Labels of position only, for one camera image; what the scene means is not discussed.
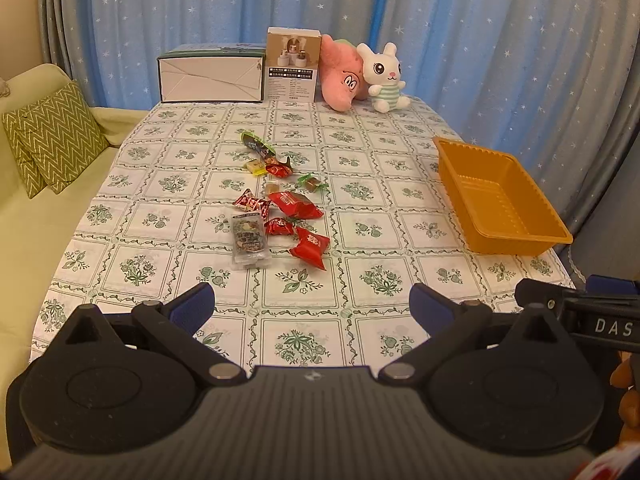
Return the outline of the right hand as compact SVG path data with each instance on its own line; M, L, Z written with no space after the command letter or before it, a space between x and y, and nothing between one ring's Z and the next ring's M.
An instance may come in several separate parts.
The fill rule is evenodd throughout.
M634 385L630 357L629 352L620 352L620 364L610 377L610 384L624 392L618 406L618 414L623 422L623 428L620 430L621 441L639 440L639 391Z

